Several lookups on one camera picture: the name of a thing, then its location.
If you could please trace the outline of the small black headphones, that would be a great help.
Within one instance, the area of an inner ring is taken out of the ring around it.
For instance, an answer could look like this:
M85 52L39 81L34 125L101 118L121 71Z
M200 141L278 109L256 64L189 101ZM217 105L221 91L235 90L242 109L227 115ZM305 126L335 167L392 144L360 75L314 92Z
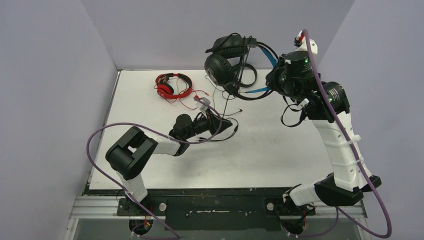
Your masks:
M231 65L228 62L212 61L204 65L204 70L212 83L228 97L243 101L255 99L254 96L245 94L258 80L257 70L252 65L241 66L240 64Z

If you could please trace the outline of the large black blue headphones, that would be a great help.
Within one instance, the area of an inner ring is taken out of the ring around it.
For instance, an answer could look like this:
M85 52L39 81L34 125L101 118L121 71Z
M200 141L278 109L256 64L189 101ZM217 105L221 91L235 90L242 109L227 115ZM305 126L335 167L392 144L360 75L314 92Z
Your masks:
M268 87L263 94L256 97L242 95L239 90L245 85L242 83L244 68L248 65L247 59L252 48L259 47L268 60L275 65L277 53L266 43L257 41L249 36L243 37L237 32L215 40L213 46L205 51L210 53L204 62L204 69L216 86L222 87L229 96L244 101L261 100L273 93Z

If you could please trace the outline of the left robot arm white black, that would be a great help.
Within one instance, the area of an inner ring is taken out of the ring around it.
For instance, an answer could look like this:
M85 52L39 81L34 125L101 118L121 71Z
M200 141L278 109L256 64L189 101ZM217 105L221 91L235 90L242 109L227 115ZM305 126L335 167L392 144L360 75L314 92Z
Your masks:
M189 147L189 139L209 132L211 135L225 131L233 126L228 119L207 111L199 113L195 119L188 114L179 115L169 135L165 138L149 137L139 127L129 128L106 152L105 159L118 174L125 194L130 201L130 209L137 215L145 214L150 207L146 198L142 170L152 155L178 157Z

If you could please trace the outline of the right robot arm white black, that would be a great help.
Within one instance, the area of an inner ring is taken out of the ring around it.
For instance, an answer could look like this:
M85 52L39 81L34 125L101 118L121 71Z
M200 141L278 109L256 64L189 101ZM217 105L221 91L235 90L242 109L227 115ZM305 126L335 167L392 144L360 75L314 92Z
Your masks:
M330 207L353 206L365 192L382 184L364 163L351 123L350 103L337 82L318 85L307 51L282 54L266 76L267 85L300 106L300 121L309 119L320 134L332 172L324 179L299 184L283 194L283 207L295 214L306 204L322 202Z

